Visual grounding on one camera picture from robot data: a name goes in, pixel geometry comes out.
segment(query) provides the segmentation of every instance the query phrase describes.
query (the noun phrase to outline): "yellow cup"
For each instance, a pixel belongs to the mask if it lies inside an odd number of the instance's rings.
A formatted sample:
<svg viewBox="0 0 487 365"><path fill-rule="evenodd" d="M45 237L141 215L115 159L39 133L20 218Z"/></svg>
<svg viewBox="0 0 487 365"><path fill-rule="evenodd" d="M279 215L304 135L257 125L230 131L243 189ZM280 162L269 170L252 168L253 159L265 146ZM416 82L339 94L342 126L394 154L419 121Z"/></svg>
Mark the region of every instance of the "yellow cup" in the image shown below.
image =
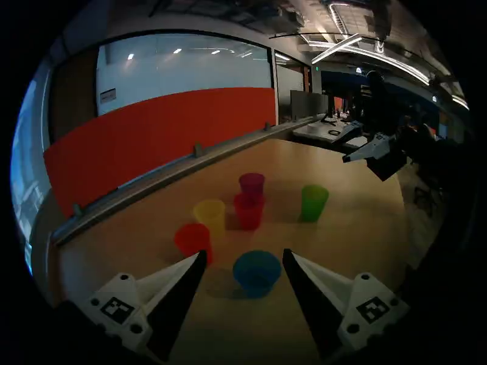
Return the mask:
<svg viewBox="0 0 487 365"><path fill-rule="evenodd" d="M210 231L213 240L225 235L225 203L221 200L203 200L193 208L196 220Z"/></svg>

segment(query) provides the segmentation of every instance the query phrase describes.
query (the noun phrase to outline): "office room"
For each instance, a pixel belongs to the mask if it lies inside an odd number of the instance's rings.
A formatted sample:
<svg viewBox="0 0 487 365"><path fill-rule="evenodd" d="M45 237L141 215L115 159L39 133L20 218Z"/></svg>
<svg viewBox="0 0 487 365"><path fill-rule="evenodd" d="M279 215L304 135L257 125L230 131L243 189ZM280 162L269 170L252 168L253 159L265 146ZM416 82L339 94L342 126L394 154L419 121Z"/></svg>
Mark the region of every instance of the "office room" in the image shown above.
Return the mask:
<svg viewBox="0 0 487 365"><path fill-rule="evenodd" d="M373 349L468 202L462 86L398 0L89 1L17 113L26 270L119 355Z"/></svg>

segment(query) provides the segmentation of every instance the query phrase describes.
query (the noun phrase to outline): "wooden table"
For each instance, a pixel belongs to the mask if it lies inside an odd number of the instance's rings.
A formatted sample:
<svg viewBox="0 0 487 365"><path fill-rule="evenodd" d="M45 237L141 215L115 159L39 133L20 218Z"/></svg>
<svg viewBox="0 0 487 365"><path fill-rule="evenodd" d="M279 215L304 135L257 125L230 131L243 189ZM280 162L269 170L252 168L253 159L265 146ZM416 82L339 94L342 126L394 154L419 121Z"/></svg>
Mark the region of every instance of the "wooden table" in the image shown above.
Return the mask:
<svg viewBox="0 0 487 365"><path fill-rule="evenodd" d="M331 120L335 122L336 126L333 126L329 123L321 123L321 122L314 122L303 127L296 128L293 130L293 134L299 137L311 138L311 139L318 139L319 141L325 142L333 142L336 138L340 137L334 136L333 134L329 134L328 132L331 130L342 132L343 128L346 126L346 123L343 123L338 118L327 118L327 120ZM345 147L350 148L359 148L367 143L367 138L365 137L355 137L350 141L345 142L343 145Z"/></svg>
<svg viewBox="0 0 487 365"><path fill-rule="evenodd" d="M240 231L232 207L238 177L266 176L263 224ZM298 223L301 188L330 191L318 223ZM406 219L397 176L381 182L365 162L317 147L267 140L199 170L122 210L59 248L60 280L74 302L115 274L143 277L183 257L173 235L192 222L205 198L226 203L227 232L214 243L206 270L171 353L171 363L319 363L318 353L285 271L263 299L246 299L234 281L235 260L252 249L281 260L291 248L353 278L369 271L392 289L403 280Z"/></svg>

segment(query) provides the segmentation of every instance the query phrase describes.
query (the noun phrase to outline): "green cup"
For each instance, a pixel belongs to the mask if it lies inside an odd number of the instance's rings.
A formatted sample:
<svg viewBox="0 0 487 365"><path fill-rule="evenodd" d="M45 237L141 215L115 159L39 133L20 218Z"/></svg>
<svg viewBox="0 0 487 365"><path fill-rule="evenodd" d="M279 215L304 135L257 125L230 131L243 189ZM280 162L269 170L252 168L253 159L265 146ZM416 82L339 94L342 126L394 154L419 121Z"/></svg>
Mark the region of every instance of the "green cup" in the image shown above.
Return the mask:
<svg viewBox="0 0 487 365"><path fill-rule="evenodd" d="M328 200L329 192L320 185L307 185L301 190L301 221L316 222L324 205Z"/></svg>

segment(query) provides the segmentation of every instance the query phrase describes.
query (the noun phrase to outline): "red cup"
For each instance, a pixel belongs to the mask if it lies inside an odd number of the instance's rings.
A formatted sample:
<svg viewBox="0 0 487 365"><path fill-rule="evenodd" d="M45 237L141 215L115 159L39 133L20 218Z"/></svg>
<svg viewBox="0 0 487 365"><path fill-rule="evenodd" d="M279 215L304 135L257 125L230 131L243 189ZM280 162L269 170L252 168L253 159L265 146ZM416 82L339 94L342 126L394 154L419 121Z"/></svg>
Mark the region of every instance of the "red cup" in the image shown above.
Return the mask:
<svg viewBox="0 0 487 365"><path fill-rule="evenodd" d="M262 195L249 197L240 193L235 196L233 205L242 229L251 231L261 225L264 203L265 199Z"/></svg>
<svg viewBox="0 0 487 365"><path fill-rule="evenodd" d="M264 181L265 176L255 172L246 173L239 178L242 193L252 198L264 195Z"/></svg>
<svg viewBox="0 0 487 365"><path fill-rule="evenodd" d="M186 257L205 250L207 265L213 261L209 230L204 224L191 223L182 226L174 235L174 243Z"/></svg>

